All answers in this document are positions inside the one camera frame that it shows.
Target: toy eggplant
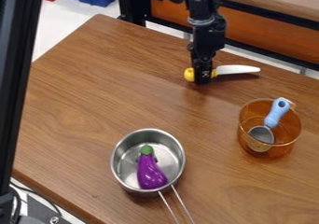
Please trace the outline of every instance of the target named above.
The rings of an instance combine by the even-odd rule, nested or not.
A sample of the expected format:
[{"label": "toy eggplant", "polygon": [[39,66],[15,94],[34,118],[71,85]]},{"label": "toy eggplant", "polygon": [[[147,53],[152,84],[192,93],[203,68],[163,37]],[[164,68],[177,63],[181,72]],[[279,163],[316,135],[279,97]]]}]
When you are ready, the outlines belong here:
[{"label": "toy eggplant", "polygon": [[143,146],[137,167],[137,179],[141,189],[158,189],[168,183],[166,175],[156,164],[154,149]]}]

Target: cable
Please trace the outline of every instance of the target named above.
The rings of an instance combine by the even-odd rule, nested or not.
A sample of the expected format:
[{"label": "cable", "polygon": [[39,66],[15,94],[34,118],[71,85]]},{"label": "cable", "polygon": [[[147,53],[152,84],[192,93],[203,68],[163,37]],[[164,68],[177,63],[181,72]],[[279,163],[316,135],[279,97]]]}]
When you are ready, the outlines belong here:
[{"label": "cable", "polygon": [[56,204],[54,204],[53,202],[51,202],[50,200],[46,199],[45,197],[43,197],[42,195],[36,193],[35,191],[31,190],[31,189],[26,189],[26,188],[23,188],[23,187],[20,187],[19,185],[13,183],[13,182],[10,182],[11,186],[15,187],[16,189],[20,189],[20,190],[24,190],[26,192],[30,192],[30,193],[33,193],[34,195],[42,198],[43,200],[45,200],[47,203],[49,203],[53,209],[55,210],[55,212],[57,214],[59,214],[60,217],[62,217],[62,213],[61,211],[59,210],[58,206]]},{"label": "cable", "polygon": [[18,224],[21,212],[21,197],[15,189],[10,188],[10,191],[12,192],[13,197],[16,199],[17,202],[16,209],[14,210],[14,214],[11,219],[11,224]]}]

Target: silver pot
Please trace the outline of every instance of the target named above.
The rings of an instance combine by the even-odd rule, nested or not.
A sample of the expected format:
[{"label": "silver pot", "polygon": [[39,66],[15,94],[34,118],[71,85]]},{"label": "silver pot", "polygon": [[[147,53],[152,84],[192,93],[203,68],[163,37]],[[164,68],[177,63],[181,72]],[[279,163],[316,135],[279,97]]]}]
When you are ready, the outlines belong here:
[{"label": "silver pot", "polygon": [[[137,162],[139,150],[144,145],[154,148],[158,166],[168,178],[168,184],[159,189],[140,189],[139,187],[136,174]],[[159,195],[172,214],[175,222],[179,223],[172,208],[162,195],[162,192],[172,189],[191,222],[195,223],[173,186],[183,173],[185,164],[185,151],[178,140],[169,133],[158,129],[142,129],[129,133],[117,143],[111,157],[112,173],[125,190],[144,197]]]}]

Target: black frame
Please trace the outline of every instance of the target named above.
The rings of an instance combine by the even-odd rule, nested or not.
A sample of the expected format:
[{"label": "black frame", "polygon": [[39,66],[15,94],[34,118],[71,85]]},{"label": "black frame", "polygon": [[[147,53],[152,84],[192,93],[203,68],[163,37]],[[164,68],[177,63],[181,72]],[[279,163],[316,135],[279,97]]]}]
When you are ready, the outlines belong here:
[{"label": "black frame", "polygon": [[0,223],[9,223],[9,191],[21,112],[42,0],[0,0]]},{"label": "black frame", "polygon": [[[174,29],[177,29],[186,33],[192,33],[192,29],[190,27],[186,27],[171,21],[166,21],[166,20],[152,17],[152,14],[150,11],[151,9],[150,0],[119,0],[119,5],[121,10],[121,15],[119,16],[119,18],[124,21],[129,21],[129,22],[143,25],[143,26],[146,25],[146,21],[152,21],[161,25],[172,27]],[[284,13],[267,10],[260,7],[248,6],[246,4],[232,2],[229,0],[222,0],[221,6],[240,10],[246,13],[258,15],[261,17],[265,17],[265,18],[269,18],[269,19],[273,19],[277,21],[283,21],[283,22],[294,24],[297,26],[313,29],[315,31],[319,30],[319,25],[317,21],[311,21],[311,20],[287,15]],[[309,62],[302,61],[289,56],[285,56],[273,51],[250,46],[242,42],[238,42],[231,39],[226,39],[226,43],[234,47],[247,49],[259,54],[270,56],[278,60],[282,60],[288,63],[293,63],[299,66],[303,66],[306,68],[311,68],[313,70],[319,71],[319,65],[316,63],[309,63]]]}]

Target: strainer handle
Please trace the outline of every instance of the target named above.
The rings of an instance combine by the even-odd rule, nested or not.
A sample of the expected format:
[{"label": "strainer handle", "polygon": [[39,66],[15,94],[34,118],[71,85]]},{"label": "strainer handle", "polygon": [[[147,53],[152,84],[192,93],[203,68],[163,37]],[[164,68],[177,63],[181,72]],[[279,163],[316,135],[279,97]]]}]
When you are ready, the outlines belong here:
[{"label": "strainer handle", "polygon": [[[179,194],[178,194],[176,188],[175,188],[173,185],[171,185],[171,188],[172,188],[173,192],[175,193],[175,196],[177,197],[178,202],[181,203],[181,205],[182,205],[182,207],[183,207],[185,213],[187,214],[187,216],[188,216],[190,222],[191,222],[192,224],[196,224],[195,221],[194,221],[194,219],[193,219],[193,217],[192,217],[191,214],[189,213],[189,211],[188,211],[186,205],[184,204],[184,202],[183,202],[181,196],[179,196]],[[160,196],[161,199],[164,201],[164,203],[165,203],[167,209],[170,211],[170,213],[171,213],[171,215],[172,215],[174,221],[175,221],[177,224],[179,224],[180,222],[178,221],[176,214],[174,213],[174,211],[173,211],[173,209],[171,208],[171,206],[167,203],[166,199],[164,198],[163,194],[162,194],[160,191],[159,191],[159,196]]]}]

